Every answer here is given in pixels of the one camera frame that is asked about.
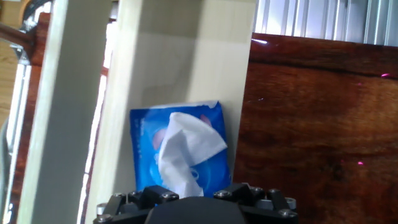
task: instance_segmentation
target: wooden board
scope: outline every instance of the wooden board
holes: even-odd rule
[[[234,181],[296,198],[300,223],[397,223],[398,50],[253,39]]]
[[[32,70],[30,72],[29,89],[27,93],[25,114],[21,129],[21,140],[18,148],[17,163],[12,182],[12,191],[10,202],[13,204],[11,223],[16,223],[19,202],[21,199],[22,184],[25,176],[26,162],[29,152],[30,135],[32,134],[32,125],[37,102],[37,94],[39,92],[40,76],[42,73],[43,55],[45,51],[45,43],[47,40],[47,32],[50,25],[49,13],[41,13],[37,30],[35,33],[35,47],[31,60]]]

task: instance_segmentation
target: metal panel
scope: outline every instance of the metal panel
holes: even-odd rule
[[[258,0],[255,32],[398,46],[396,0]]]

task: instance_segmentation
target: wooden beam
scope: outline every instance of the wooden beam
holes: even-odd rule
[[[76,223],[110,7],[55,1],[18,223]]]
[[[135,189],[129,111],[220,100],[233,166],[256,0],[122,0],[86,223]]]

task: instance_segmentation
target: tissue pack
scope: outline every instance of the tissue pack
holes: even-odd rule
[[[131,110],[131,139],[137,190],[151,185],[167,188],[159,174],[159,149],[169,125],[170,115],[174,112],[190,114],[202,120],[226,141],[223,112],[217,101]],[[214,192],[231,183],[226,149],[202,163],[191,166],[190,171],[206,197],[212,197]]]

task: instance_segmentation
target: screw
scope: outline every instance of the screw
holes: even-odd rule
[[[278,192],[279,190],[278,189],[270,189],[268,192],[270,192],[270,193],[276,193],[276,192]]]
[[[261,188],[261,187],[253,187],[252,189],[253,189],[254,191],[256,191],[256,192],[262,191],[262,188]]]
[[[113,196],[115,196],[115,197],[123,197],[123,196],[125,196],[125,194],[122,194],[122,193],[116,193],[116,194],[114,194]]]
[[[282,215],[282,217],[287,218],[293,218],[297,215],[297,213],[292,212],[290,209],[281,209],[279,210],[279,214]]]
[[[97,215],[102,215],[104,213],[107,203],[97,204]]]
[[[130,192],[130,193],[129,193],[129,195],[137,195],[137,194],[138,194],[137,191],[133,191],[133,192]]]
[[[178,195],[171,192],[166,192],[162,194],[162,198],[170,200],[170,199],[178,199]]]
[[[98,216],[98,222],[99,223],[106,223],[106,222],[108,222],[108,221],[111,221],[112,220],[112,215],[110,215],[110,214],[104,214],[104,215],[100,215],[100,216]]]
[[[225,197],[229,197],[229,196],[231,196],[232,194],[231,194],[231,192],[229,192],[229,191],[226,191],[226,190],[220,190],[220,191],[217,191],[216,193],[214,193],[214,197],[218,197],[218,198],[225,198]]]

